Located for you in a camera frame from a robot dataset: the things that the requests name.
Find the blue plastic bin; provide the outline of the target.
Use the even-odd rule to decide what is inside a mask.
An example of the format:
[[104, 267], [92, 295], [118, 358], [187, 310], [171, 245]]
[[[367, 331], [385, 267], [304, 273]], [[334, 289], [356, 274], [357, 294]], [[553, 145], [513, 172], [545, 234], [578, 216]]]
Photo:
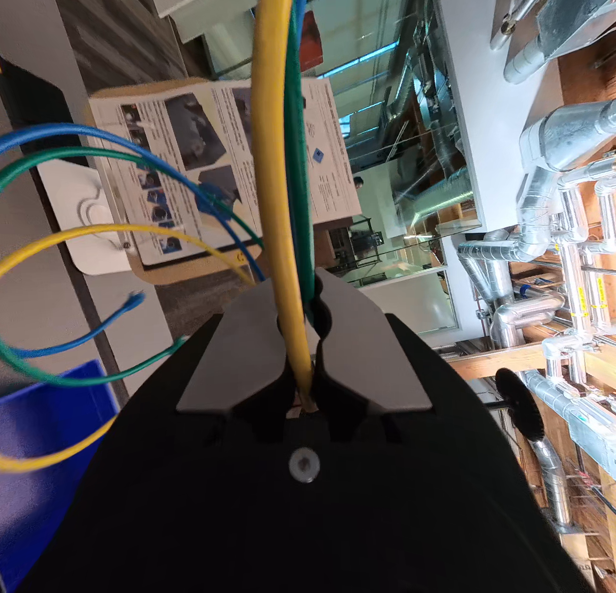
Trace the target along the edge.
[[[34, 458], [78, 443], [119, 412], [108, 384], [35, 383], [1, 397], [1, 453]], [[36, 472], [1, 474], [1, 587], [14, 592], [73, 501], [98, 443]]]

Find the black disc ceiling fixture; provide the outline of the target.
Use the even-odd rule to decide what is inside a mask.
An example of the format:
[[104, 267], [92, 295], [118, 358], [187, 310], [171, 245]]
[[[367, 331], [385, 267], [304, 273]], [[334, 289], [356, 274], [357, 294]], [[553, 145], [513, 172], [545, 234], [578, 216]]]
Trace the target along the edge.
[[507, 409], [514, 427], [525, 439], [543, 441], [546, 438], [543, 419], [526, 384], [512, 370], [500, 368], [495, 375], [495, 386], [500, 401], [483, 406], [489, 411]]

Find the wooden instruction board with stand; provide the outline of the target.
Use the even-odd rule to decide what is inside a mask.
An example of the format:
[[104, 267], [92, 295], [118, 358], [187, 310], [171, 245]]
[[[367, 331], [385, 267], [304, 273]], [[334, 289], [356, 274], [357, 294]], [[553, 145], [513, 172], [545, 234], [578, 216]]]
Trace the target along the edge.
[[[352, 224], [361, 212], [329, 80], [302, 80], [302, 108], [309, 173], [315, 264], [335, 265], [330, 229]], [[104, 89], [86, 105], [84, 122], [149, 150], [218, 199], [259, 237], [262, 227], [254, 177], [250, 80], [173, 80]], [[245, 263], [207, 202], [165, 173], [136, 164], [95, 158], [112, 213], [119, 221], [151, 223], [165, 235], [135, 233], [136, 250], [120, 263], [152, 285], [167, 285], [226, 266], [184, 232]]]

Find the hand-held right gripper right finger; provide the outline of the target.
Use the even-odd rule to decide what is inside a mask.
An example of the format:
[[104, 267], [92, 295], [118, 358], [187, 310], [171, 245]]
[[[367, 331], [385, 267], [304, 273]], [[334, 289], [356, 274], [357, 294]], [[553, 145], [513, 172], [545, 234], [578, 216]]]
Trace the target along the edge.
[[317, 268], [323, 309], [320, 359], [327, 378], [382, 412], [432, 407], [386, 315], [360, 290]]

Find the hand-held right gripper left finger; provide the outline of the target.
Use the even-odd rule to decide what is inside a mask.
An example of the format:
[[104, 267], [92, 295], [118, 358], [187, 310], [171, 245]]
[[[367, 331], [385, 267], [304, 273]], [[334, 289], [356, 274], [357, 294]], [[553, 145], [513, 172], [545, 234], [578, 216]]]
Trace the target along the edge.
[[287, 353], [271, 282], [227, 306], [176, 410], [226, 414], [279, 379]]

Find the red box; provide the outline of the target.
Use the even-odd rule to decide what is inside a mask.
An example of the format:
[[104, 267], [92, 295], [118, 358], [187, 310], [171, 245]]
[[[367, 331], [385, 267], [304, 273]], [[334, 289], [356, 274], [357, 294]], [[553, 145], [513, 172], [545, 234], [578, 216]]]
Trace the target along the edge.
[[304, 13], [299, 45], [299, 64], [302, 73], [323, 63], [323, 48], [319, 27], [312, 10]]

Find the rectangular metal duct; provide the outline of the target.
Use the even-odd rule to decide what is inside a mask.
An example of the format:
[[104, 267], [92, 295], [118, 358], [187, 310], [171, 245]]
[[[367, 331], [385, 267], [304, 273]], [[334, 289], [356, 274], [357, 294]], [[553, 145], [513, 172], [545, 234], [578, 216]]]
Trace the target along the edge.
[[593, 44], [615, 27], [615, 0], [548, 0], [537, 23], [544, 58], [559, 58]]

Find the silver insulated pipes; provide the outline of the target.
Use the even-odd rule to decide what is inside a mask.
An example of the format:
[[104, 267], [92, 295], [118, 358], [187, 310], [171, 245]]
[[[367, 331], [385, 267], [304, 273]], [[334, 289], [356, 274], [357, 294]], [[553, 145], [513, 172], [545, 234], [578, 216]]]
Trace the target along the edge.
[[[538, 397], [567, 424], [572, 441], [615, 476], [615, 395], [602, 396], [587, 383], [585, 354], [601, 336], [614, 335], [598, 255], [615, 254], [615, 156], [579, 166], [615, 138], [615, 101], [563, 106], [520, 137], [530, 169], [518, 206], [519, 231], [500, 230], [458, 247], [458, 258], [486, 303], [493, 303], [490, 338], [508, 349], [522, 342], [522, 329], [554, 319], [568, 302], [572, 327], [546, 338], [545, 375], [518, 372]], [[560, 258], [566, 296], [532, 292], [521, 285], [516, 301], [508, 265], [530, 263], [546, 251]], [[529, 442], [548, 499], [548, 518], [562, 542], [575, 529], [563, 465], [553, 445]]]

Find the black textured pad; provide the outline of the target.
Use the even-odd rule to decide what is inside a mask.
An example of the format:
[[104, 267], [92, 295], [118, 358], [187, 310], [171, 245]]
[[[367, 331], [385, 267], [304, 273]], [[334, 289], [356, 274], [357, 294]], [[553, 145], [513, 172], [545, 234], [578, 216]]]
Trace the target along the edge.
[[[63, 92], [55, 85], [1, 56], [1, 101], [14, 130], [48, 123], [73, 123]], [[47, 137], [20, 147], [24, 156], [60, 147], [80, 147], [77, 135]], [[89, 167], [87, 157], [62, 157]]]

